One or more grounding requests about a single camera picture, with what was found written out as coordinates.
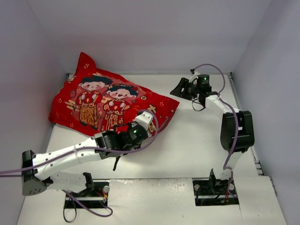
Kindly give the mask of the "red printed pillowcase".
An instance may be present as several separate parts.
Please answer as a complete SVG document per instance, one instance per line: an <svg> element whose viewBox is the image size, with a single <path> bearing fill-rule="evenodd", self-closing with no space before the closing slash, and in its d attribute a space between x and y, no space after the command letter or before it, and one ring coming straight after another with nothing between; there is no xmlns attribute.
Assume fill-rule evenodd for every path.
<svg viewBox="0 0 300 225"><path fill-rule="evenodd" d="M84 52L79 55L74 75L68 78L53 98L49 121L87 136L116 130L125 131L140 110L155 114L158 127L151 122L149 131L162 131L171 121L179 101L139 86L123 76L97 68Z"/></svg>

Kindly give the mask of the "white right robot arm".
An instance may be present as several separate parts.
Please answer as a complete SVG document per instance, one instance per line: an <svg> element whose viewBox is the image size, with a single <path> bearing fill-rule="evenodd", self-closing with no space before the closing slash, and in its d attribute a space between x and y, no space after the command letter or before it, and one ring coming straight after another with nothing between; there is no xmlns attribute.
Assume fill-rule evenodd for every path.
<svg viewBox="0 0 300 225"><path fill-rule="evenodd" d="M219 156L220 163L210 172L210 180L214 186L226 185L233 178L238 160L255 143L252 113L225 102L218 92L212 90L209 75L181 78L170 94L198 100L204 109L211 110L221 120L220 143L224 151Z"/></svg>

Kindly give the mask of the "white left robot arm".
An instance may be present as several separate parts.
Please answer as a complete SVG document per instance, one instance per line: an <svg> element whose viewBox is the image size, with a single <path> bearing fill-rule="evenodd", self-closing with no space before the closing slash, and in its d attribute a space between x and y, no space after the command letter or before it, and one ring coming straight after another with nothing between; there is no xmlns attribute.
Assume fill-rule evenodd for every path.
<svg viewBox="0 0 300 225"><path fill-rule="evenodd" d="M126 131L104 131L75 146L50 153L36 154L31 150L24 151L22 195L37 195L47 189L62 189L73 193L90 192L94 189L90 173L74 174L64 170L106 158L119 160L128 151L139 149L149 134L142 125L132 122L128 124Z"/></svg>

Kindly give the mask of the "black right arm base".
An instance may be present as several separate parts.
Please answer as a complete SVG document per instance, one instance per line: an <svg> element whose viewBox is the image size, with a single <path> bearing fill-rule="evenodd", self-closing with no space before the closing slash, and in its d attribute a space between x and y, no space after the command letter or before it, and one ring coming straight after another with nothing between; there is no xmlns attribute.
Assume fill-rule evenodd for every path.
<svg viewBox="0 0 300 225"><path fill-rule="evenodd" d="M235 187L228 192L228 181L229 179L216 179L212 169L208 178L193 178L195 205L197 207L239 205Z"/></svg>

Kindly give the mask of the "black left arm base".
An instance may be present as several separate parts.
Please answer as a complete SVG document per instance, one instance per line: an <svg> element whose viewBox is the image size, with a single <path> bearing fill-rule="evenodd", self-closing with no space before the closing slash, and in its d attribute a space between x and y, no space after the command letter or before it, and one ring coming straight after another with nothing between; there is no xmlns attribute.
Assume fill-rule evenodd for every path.
<svg viewBox="0 0 300 225"><path fill-rule="evenodd" d="M109 180L93 179L90 173L85 172L87 185L79 193L68 191L83 206L89 209L100 209L108 206Z"/></svg>

